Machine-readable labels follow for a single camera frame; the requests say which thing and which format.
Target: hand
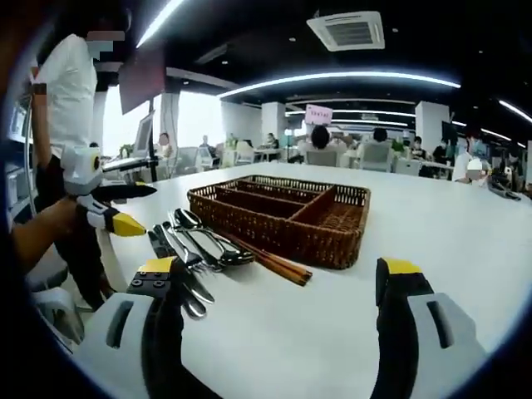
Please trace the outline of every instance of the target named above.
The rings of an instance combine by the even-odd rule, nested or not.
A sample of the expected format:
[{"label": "hand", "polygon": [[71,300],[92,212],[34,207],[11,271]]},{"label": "hand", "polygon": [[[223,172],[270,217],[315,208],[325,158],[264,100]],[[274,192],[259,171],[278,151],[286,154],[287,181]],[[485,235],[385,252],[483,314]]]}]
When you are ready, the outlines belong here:
[{"label": "hand", "polygon": [[60,199],[41,212],[43,222],[55,234],[67,235],[72,231],[76,222],[76,207],[77,202],[75,200],[67,197]]}]

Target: white column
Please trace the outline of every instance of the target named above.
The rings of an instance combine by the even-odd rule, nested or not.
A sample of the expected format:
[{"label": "white column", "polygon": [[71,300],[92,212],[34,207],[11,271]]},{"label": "white column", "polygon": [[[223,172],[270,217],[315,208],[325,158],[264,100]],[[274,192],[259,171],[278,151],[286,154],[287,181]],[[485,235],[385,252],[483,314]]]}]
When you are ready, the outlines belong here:
[{"label": "white column", "polygon": [[177,141],[177,118],[180,113],[180,94],[162,93],[160,95],[160,132],[168,133],[170,145],[173,149],[178,148]]},{"label": "white column", "polygon": [[532,184],[532,140],[529,141],[528,147],[529,156],[526,162],[526,184]]},{"label": "white column", "polygon": [[106,110],[107,91],[97,91],[94,95],[94,108],[92,111],[91,142],[100,147],[103,145],[103,115]]},{"label": "white column", "polygon": [[449,107],[422,101],[416,107],[416,135],[423,140],[423,150],[432,153],[441,142],[442,122],[449,122]]},{"label": "white column", "polygon": [[267,102],[262,106],[262,132],[263,140],[268,133],[273,133],[280,139],[284,135],[286,120],[284,113],[286,106],[279,102]]},{"label": "white column", "polygon": [[263,142],[262,111],[259,108],[226,101],[222,101],[221,106],[222,125],[226,138],[233,135],[237,139],[251,140],[253,145],[260,145]]}]

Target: window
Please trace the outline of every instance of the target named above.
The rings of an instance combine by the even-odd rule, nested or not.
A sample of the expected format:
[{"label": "window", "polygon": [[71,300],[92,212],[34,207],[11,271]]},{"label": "window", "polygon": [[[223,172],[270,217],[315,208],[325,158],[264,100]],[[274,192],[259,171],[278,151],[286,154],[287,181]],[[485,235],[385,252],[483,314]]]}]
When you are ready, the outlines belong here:
[{"label": "window", "polygon": [[179,147],[197,147],[207,135],[214,146],[225,141],[220,99],[206,94],[182,91],[177,118]]},{"label": "window", "polygon": [[[150,103],[137,106],[133,111],[122,115],[118,86],[109,87],[106,107],[103,115],[103,136],[101,151],[103,155],[115,157],[125,144],[134,145],[139,122],[148,115]],[[160,134],[160,96],[154,99],[153,141],[158,142]]]}]

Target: robotic arm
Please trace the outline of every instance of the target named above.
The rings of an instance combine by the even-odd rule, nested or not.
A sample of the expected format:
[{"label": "robotic arm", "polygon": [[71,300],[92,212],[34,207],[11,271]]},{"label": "robotic arm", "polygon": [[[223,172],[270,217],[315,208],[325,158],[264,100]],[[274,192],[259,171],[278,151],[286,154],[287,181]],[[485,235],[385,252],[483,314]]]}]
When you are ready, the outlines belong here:
[{"label": "robotic arm", "polygon": [[97,147],[66,146],[61,158],[65,191],[86,212],[87,222],[122,237],[145,234],[145,228],[128,214],[108,203],[112,200],[145,197],[156,192],[148,185],[128,185],[123,181],[104,180],[100,150]]}]

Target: chopsticks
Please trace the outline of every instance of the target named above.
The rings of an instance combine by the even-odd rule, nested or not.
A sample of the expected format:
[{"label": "chopsticks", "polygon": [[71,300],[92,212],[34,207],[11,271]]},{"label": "chopsticks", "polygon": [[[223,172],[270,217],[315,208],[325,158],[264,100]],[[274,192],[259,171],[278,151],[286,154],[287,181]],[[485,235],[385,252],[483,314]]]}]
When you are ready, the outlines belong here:
[{"label": "chopsticks", "polygon": [[290,280],[292,283],[296,283],[304,287],[308,280],[313,276],[312,272],[309,272],[305,268],[292,264],[277,255],[266,252],[262,249],[258,249],[251,244],[247,244],[241,239],[237,239],[232,234],[217,231],[218,234],[224,236],[226,239],[233,241],[235,244],[247,249],[251,252],[255,258],[268,270],[278,274],[281,277]]}]

